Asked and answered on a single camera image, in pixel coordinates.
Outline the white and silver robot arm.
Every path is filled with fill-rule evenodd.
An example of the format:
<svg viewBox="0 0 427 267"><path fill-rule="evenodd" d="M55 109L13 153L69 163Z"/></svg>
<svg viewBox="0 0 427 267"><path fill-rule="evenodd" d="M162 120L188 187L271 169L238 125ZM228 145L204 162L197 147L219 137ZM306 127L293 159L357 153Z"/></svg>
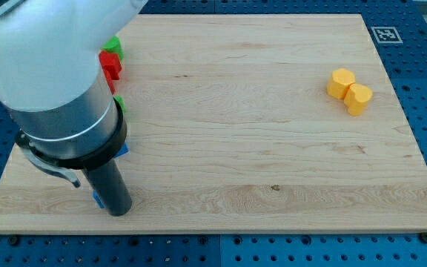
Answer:
<svg viewBox="0 0 427 267"><path fill-rule="evenodd" d="M102 46L145 0L0 1L0 101L24 155L78 185L82 157L123 123L99 62Z"/></svg>

